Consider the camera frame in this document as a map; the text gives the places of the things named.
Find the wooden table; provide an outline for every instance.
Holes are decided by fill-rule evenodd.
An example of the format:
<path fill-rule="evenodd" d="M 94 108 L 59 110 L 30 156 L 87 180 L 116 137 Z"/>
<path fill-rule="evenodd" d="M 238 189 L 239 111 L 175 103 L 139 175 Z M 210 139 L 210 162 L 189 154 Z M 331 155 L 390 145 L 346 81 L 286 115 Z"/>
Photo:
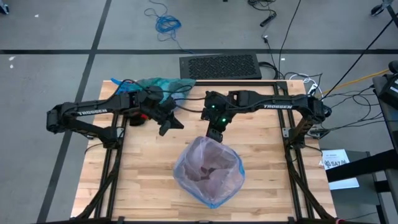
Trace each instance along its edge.
<path fill-rule="evenodd" d="M 287 81 L 287 84 L 291 95 L 305 93 L 302 81 Z M 99 98 L 108 98 L 116 87 L 104 81 Z M 195 86 L 189 97 L 203 97 L 207 90 L 222 94 L 227 94 L 229 90 L 274 94 L 270 86 Z M 203 101 L 187 101 L 185 107 L 201 110 Z M 158 135 L 159 126 L 155 121 L 139 127 L 127 126 L 113 220 L 118 216 L 124 216 L 126 220 L 159 221 L 285 221 L 287 217 L 295 217 L 276 110 L 237 114 L 227 126 L 223 144 L 229 145 L 241 156 L 246 180 L 242 189 L 217 209 L 209 209 L 182 190 L 172 175 L 180 153 L 197 136 L 205 135 L 208 122 L 202 121 L 199 113 L 183 110 L 177 110 L 175 116 L 185 128 L 170 129 L 163 137 Z M 297 124 L 301 115 L 294 111 L 294 118 Z M 112 114 L 101 114 L 95 116 L 94 124 L 105 127 L 111 124 L 111 120 Z M 88 146 L 99 142 L 98 139 L 92 140 Z M 306 139 L 306 144 L 318 147 L 318 142 L 313 139 Z M 98 190 L 105 153 L 101 146 L 87 152 L 72 210 L 73 217 L 83 211 Z M 335 216 L 326 174 L 319 165 L 320 153 L 305 148 L 302 149 L 302 157 L 310 190 L 322 206 Z M 104 202 L 108 201 L 108 194 L 104 196 Z M 303 214 L 306 215 L 301 190 L 299 196 Z M 105 216 L 106 205 L 104 203 L 102 216 Z"/>

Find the blue fabric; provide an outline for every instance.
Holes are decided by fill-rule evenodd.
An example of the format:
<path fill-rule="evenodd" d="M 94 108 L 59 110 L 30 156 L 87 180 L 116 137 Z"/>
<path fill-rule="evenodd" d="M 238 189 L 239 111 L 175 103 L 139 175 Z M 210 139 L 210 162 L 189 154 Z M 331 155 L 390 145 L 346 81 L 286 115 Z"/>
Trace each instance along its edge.
<path fill-rule="evenodd" d="M 119 81 L 115 78 L 111 78 L 111 81 L 117 85 L 120 85 L 122 83 L 122 81 Z M 161 89 L 163 90 L 167 90 L 167 91 L 184 91 L 189 89 L 189 87 L 184 87 L 181 88 L 181 86 L 185 86 L 185 85 L 190 85 L 190 86 L 194 86 L 196 83 L 196 80 L 193 79 L 189 79 L 189 78 L 183 78 L 183 79 L 179 79 L 179 78 L 149 78 L 149 79 L 142 79 L 142 80 L 138 80 L 137 81 L 138 84 L 142 85 L 143 87 L 148 87 L 148 86 L 159 86 L 161 87 Z M 123 85 L 119 88 L 118 92 L 116 94 L 120 94 L 123 92 L 129 92 L 129 91 L 135 91 L 135 90 L 141 90 L 141 87 L 139 87 L 138 85 L 134 84 L 134 83 L 127 83 L 124 82 Z M 171 93 L 163 93 L 163 100 L 161 102 L 163 102 L 164 100 L 166 100 Z M 172 94 L 172 98 L 186 98 L 189 94 L 189 91 L 185 91 L 183 93 L 173 93 Z M 183 100 L 178 100 L 177 104 L 183 103 Z"/>

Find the black stand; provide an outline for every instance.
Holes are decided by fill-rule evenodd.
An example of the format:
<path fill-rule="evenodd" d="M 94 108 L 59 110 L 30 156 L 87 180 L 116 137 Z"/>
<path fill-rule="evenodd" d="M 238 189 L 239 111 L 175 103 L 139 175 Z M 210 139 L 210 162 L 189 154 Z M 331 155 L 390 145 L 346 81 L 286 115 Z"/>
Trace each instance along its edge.
<path fill-rule="evenodd" d="M 398 169 L 398 154 L 395 149 L 328 169 L 326 174 L 329 182 L 334 182 L 386 169 Z"/>

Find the cable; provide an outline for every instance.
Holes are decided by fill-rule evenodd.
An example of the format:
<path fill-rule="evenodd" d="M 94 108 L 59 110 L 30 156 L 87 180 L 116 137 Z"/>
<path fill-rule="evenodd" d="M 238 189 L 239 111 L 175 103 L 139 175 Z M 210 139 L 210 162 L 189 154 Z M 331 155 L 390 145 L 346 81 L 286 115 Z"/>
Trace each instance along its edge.
<path fill-rule="evenodd" d="M 357 94 L 349 95 L 349 97 L 343 99 L 343 101 L 337 103 L 336 105 L 332 106 L 331 108 L 334 108 L 334 107 L 336 107 L 336 106 L 338 106 L 338 105 L 344 103 L 346 100 L 351 99 L 351 98 L 354 98 L 355 96 L 362 96 L 362 92 L 364 92 L 364 91 L 366 91 L 366 90 L 369 90 L 369 89 L 371 89 L 371 87 L 368 87 L 368 88 L 366 88 L 366 89 L 364 89 L 364 90 L 358 91 L 359 93 L 357 93 Z M 330 95 L 330 96 L 328 96 L 328 97 L 333 97 L 333 96 L 337 96 L 337 95 L 343 95 L 343 96 L 345 96 L 345 95 L 342 94 L 342 93 L 340 93 L 340 94 L 337 93 L 337 94 L 334 94 L 334 95 Z M 371 105 L 370 103 L 369 103 L 368 105 L 364 105 L 364 104 L 361 104 L 361 103 L 358 103 L 358 104 L 359 104 L 359 105 L 362 105 L 362 106 L 374 106 L 374 105 Z"/>
<path fill-rule="evenodd" d="M 291 25 L 292 25 L 292 23 L 293 23 L 294 17 L 296 16 L 296 13 L 297 13 L 297 10 L 299 9 L 300 3 L 301 3 L 301 0 L 298 0 L 298 3 L 297 3 L 296 10 L 294 11 L 294 14 L 293 14 L 292 20 L 290 21 L 290 24 L 289 24 L 289 26 L 288 26 L 288 28 L 287 28 L 286 35 L 285 35 L 285 39 L 284 39 L 284 41 L 283 41 L 283 43 L 282 43 L 282 46 L 280 47 L 280 51 L 279 51 L 279 63 L 278 63 L 278 71 L 280 71 L 280 55 L 282 54 L 282 49 L 284 48 L 284 45 L 285 45 L 285 42 L 286 42 L 287 36 L 288 36 L 288 34 L 289 34 L 290 26 L 291 26 Z"/>
<path fill-rule="evenodd" d="M 320 150 L 319 148 L 317 148 L 317 147 L 312 147 L 312 146 L 308 146 L 308 145 L 304 145 L 305 147 L 309 147 L 310 149 L 315 149 L 315 150 L 318 150 L 318 151 L 320 151 L 321 152 L 321 156 L 323 156 L 323 152 L 322 152 L 322 150 Z"/>
<path fill-rule="evenodd" d="M 181 109 L 186 110 L 186 111 L 189 111 L 189 112 L 192 112 L 192 113 L 202 113 L 202 111 L 191 110 L 191 109 L 182 107 L 182 106 L 180 106 L 180 105 L 176 105 L 176 107 L 181 108 Z"/>
<path fill-rule="evenodd" d="M 259 8 L 256 7 L 256 5 L 253 5 L 253 6 L 251 6 L 251 7 L 255 8 L 255 9 L 257 9 L 257 10 L 260 10 L 260 11 L 269 11 L 269 13 L 270 13 L 269 16 L 271 16 L 271 13 L 276 14 L 275 10 L 272 10 L 272 9 L 259 9 Z"/>
<path fill-rule="evenodd" d="M 269 48 L 269 54 L 271 55 L 272 63 L 274 64 L 274 67 L 276 68 L 276 64 L 275 64 L 275 61 L 274 61 L 274 56 L 272 56 L 272 54 L 271 54 L 271 50 L 272 49 L 271 49 L 271 46 L 269 45 L 269 41 L 267 41 L 266 44 L 268 45 L 268 48 Z"/>
<path fill-rule="evenodd" d="M 118 138 L 120 138 L 122 135 L 123 135 L 123 133 L 124 133 L 124 130 L 125 129 L 123 129 L 121 132 L 120 132 L 120 134 L 119 134 L 119 137 Z M 100 146 L 100 145 L 103 145 L 104 143 L 103 142 L 101 142 L 101 143 L 98 143 L 98 144 L 94 144 L 94 145 L 92 145 L 92 146 L 90 146 L 90 147 L 88 147 L 86 150 L 85 150 L 85 154 L 87 153 L 87 151 L 89 151 L 91 148 L 93 148 L 93 147 L 96 147 L 96 146 Z"/>
<path fill-rule="evenodd" d="M 156 13 L 156 10 L 154 9 L 154 8 L 147 8 L 147 9 L 145 9 L 145 11 L 144 11 L 144 15 L 145 16 L 155 16 L 156 17 L 156 25 L 155 25 L 155 29 L 156 29 L 156 31 L 158 32 L 158 34 L 157 34 L 157 40 L 158 41 L 161 41 L 161 42 L 163 42 L 163 41 L 166 41 L 166 40 L 170 40 L 170 39 L 172 39 L 172 40 L 174 40 L 176 43 L 177 43 L 177 45 L 178 45 L 178 47 L 182 50 L 182 51 L 184 51 L 184 52 L 188 52 L 188 53 L 191 53 L 191 54 L 194 54 L 192 51 L 190 51 L 190 50 L 184 50 L 182 47 L 181 47 L 181 45 L 180 45 L 180 43 L 178 42 L 178 40 L 177 40 L 177 30 L 179 29 L 179 28 L 181 28 L 181 22 L 176 18 L 176 17 L 174 17 L 174 16 L 170 16 L 170 15 L 168 15 L 167 14 L 167 11 L 169 10 L 168 8 L 167 8 L 167 6 L 165 5 L 165 4 L 163 4 L 163 3 L 160 3 L 160 2 L 154 2 L 154 1 L 152 1 L 152 0 L 148 0 L 149 2 L 151 2 L 152 4 L 160 4 L 160 5 L 162 5 L 163 7 L 165 7 L 165 12 L 162 14 L 162 15 L 158 15 L 158 13 Z M 148 14 L 147 12 L 148 11 L 153 11 L 153 14 Z M 162 35 L 165 35 L 165 36 L 167 36 L 167 38 L 165 38 L 165 39 L 160 39 L 159 38 L 159 34 L 162 34 Z"/>
<path fill-rule="evenodd" d="M 344 83 L 344 84 L 341 84 L 341 85 L 339 85 L 339 86 L 336 86 L 335 90 L 338 90 L 338 89 L 340 89 L 340 88 L 346 87 L 346 86 L 351 85 L 351 84 L 354 84 L 354 83 L 359 83 L 359 82 L 361 82 L 361 81 L 363 81 L 363 80 L 366 80 L 366 79 L 368 79 L 368 78 L 372 78 L 372 77 L 376 77 L 376 76 L 378 76 L 378 75 L 382 75 L 382 74 L 384 74 L 384 73 L 386 73 L 386 72 L 388 72 L 388 71 L 389 71 L 388 69 L 385 69 L 385 70 L 383 70 L 383 71 L 376 72 L 376 73 L 373 73 L 373 74 L 370 74 L 370 75 L 366 75 L 365 77 L 362 77 L 362 78 L 359 78 L 359 79 L 356 79 L 356 80 L 353 80 L 353 81 L 350 81 L 350 82 L 346 82 L 346 83 Z M 322 94 L 327 94 L 327 93 L 329 93 L 330 91 L 331 91 L 331 90 L 324 91 Z"/>
<path fill-rule="evenodd" d="M 317 76 L 319 76 L 318 83 L 316 83 L 316 81 L 313 80 L 313 79 L 311 78 L 310 75 L 307 75 L 307 74 L 304 74 L 304 73 L 294 73 L 294 74 L 289 78 L 289 80 L 291 80 L 293 77 L 296 77 L 296 76 L 304 77 L 304 80 L 303 80 L 304 83 L 312 82 L 313 84 L 315 84 L 315 85 L 317 86 L 316 89 L 312 90 L 312 92 L 311 92 L 311 93 L 308 93 L 308 94 L 309 94 L 309 95 L 312 95 L 314 91 L 318 90 L 318 91 L 321 93 L 321 96 L 323 97 L 323 95 L 322 95 L 322 90 L 321 90 L 321 88 L 320 88 L 320 82 L 321 82 L 322 75 L 323 75 L 323 73 L 318 74 L 318 75 L 313 75 L 313 76 L 312 76 L 312 77 L 317 77 Z"/>
<path fill-rule="evenodd" d="M 330 98 L 330 97 L 334 97 L 334 96 L 353 96 L 353 95 L 355 95 L 355 94 L 347 95 L 347 93 L 352 93 L 352 92 L 360 92 L 360 91 L 359 90 L 352 90 L 352 91 L 347 91 L 347 92 L 344 92 L 344 93 L 335 93 L 335 94 L 327 96 L 326 98 Z M 361 96 L 373 96 L 373 95 L 374 95 L 374 93 L 369 93 L 369 94 L 361 93 Z"/>
<path fill-rule="evenodd" d="M 104 143 L 98 143 L 98 144 L 95 144 L 95 145 L 92 145 L 92 146 L 88 147 L 88 148 L 85 150 L 85 154 L 86 154 L 87 151 L 90 150 L 91 148 L 93 148 L 93 147 L 95 147 L 95 146 L 100 146 L 100 145 L 103 145 L 103 144 L 104 144 Z"/>
<path fill-rule="evenodd" d="M 272 65 L 271 63 L 269 63 L 269 62 L 259 62 L 259 66 L 260 67 L 268 67 L 268 68 L 272 68 L 274 71 L 275 71 L 275 75 L 274 75 L 274 80 L 277 80 L 277 79 L 279 79 L 279 71 L 278 71 L 278 69 L 274 66 L 274 65 Z"/>
<path fill-rule="evenodd" d="M 362 218 L 362 217 L 365 217 L 365 216 L 368 216 L 368 215 L 373 215 L 373 214 L 376 214 L 377 212 L 371 212 L 371 213 L 368 213 L 368 214 L 365 214 L 365 215 L 360 215 L 360 216 L 358 216 L 358 217 L 354 217 L 354 218 L 346 218 L 345 220 L 346 221 L 348 221 L 348 220 L 354 220 L 354 219 L 357 219 L 357 218 Z"/>
<path fill-rule="evenodd" d="M 340 78 L 340 80 L 338 80 L 338 82 L 334 85 L 334 87 L 332 89 L 330 89 L 330 91 L 325 95 L 328 96 L 337 86 L 338 84 L 343 81 L 343 79 L 347 76 L 347 74 L 354 68 L 354 66 L 359 62 L 359 60 L 362 58 L 362 56 L 366 53 L 366 51 L 375 43 L 375 41 L 377 41 L 377 39 L 381 36 L 381 34 L 384 33 L 384 31 L 386 31 L 386 29 L 390 26 L 390 24 L 393 22 L 394 20 L 391 19 L 390 22 L 387 23 L 387 25 L 383 28 L 383 30 L 381 30 L 381 32 L 379 33 L 379 35 L 376 36 L 376 38 L 368 45 L 368 47 L 366 47 L 366 49 L 361 53 L 361 55 L 356 59 L 356 61 L 354 62 L 354 64 L 348 69 L 348 71 Z"/>
<path fill-rule="evenodd" d="M 362 104 L 362 103 L 356 101 L 356 100 L 355 100 L 355 96 L 360 96 L 360 97 L 362 97 L 363 99 L 365 99 L 365 100 L 368 102 L 368 105 L 364 105 L 364 104 Z M 354 102 L 355 102 L 356 104 L 361 105 L 361 106 L 377 106 L 377 105 L 380 105 L 379 103 L 370 104 L 369 100 L 366 99 L 363 95 L 353 95 L 353 100 L 354 100 Z"/>
<path fill-rule="evenodd" d="M 391 121 L 373 121 L 373 122 L 369 122 L 369 123 L 366 123 L 366 124 L 360 124 L 360 125 L 345 125 L 345 126 L 343 126 L 343 127 L 338 127 L 338 128 L 334 128 L 332 131 L 335 131 L 335 130 L 338 130 L 338 129 L 341 129 L 341 128 L 357 128 L 357 127 L 362 127 L 362 126 L 365 126 L 365 125 L 368 125 L 368 124 L 374 124 L 374 123 L 379 123 L 379 122 L 398 122 L 398 120 L 391 120 Z"/>

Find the concrete floor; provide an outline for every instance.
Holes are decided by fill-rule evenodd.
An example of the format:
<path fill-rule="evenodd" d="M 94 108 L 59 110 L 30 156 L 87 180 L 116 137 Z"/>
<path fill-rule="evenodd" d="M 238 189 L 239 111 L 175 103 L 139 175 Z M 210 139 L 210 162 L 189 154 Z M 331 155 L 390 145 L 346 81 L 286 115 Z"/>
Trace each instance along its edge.
<path fill-rule="evenodd" d="M 264 49 L 259 23 L 266 12 L 256 11 L 245 0 L 162 0 L 169 14 L 183 26 L 177 38 L 185 49 Z M 296 1 L 278 0 L 271 5 L 278 16 L 266 29 L 273 49 L 280 49 Z M 284 49 L 364 49 L 391 17 L 383 12 L 370 17 L 377 0 L 303 0 L 291 27 Z M 45 112 L 56 104 L 73 101 L 86 68 L 96 30 L 106 0 L 7 0 L 11 13 L 0 16 L 0 125 L 3 134 L 0 157 L 0 222 L 36 222 L 63 136 L 45 130 Z M 112 0 L 99 40 L 99 49 L 178 49 L 172 41 L 158 42 L 154 18 L 143 13 L 148 7 L 162 12 L 142 0 Z M 393 5 L 398 9 L 397 1 Z M 398 49 L 398 28 L 392 24 L 372 49 Z M 1 50 L 76 50 L 54 55 L 14 55 Z M 321 87 L 330 89 L 356 60 L 359 51 L 348 54 L 283 54 L 282 72 L 314 75 L 323 72 Z M 397 54 L 367 54 L 345 81 L 350 81 L 387 68 Z M 102 80 L 150 77 L 178 78 L 180 54 L 95 55 L 83 100 L 97 99 Z M 258 54 L 259 61 L 271 62 L 269 54 Z M 262 70 L 264 79 L 272 72 Z M 362 90 L 370 80 L 342 91 Z M 341 98 L 325 102 L 334 105 Z M 334 127 L 356 121 L 367 108 L 352 101 L 333 110 L 325 121 Z M 373 113 L 380 109 L 375 106 Z M 70 216 L 83 163 L 87 140 L 73 134 L 47 221 L 65 220 Z M 390 149 L 391 142 L 384 123 L 332 132 L 321 140 L 321 147 L 370 151 L 372 154 Z M 390 223 L 397 223 L 391 197 L 383 197 L 389 207 Z M 350 218 L 375 212 L 374 206 L 354 208 L 350 202 L 335 199 L 339 217 Z M 357 221 L 378 222 L 377 215 Z"/>

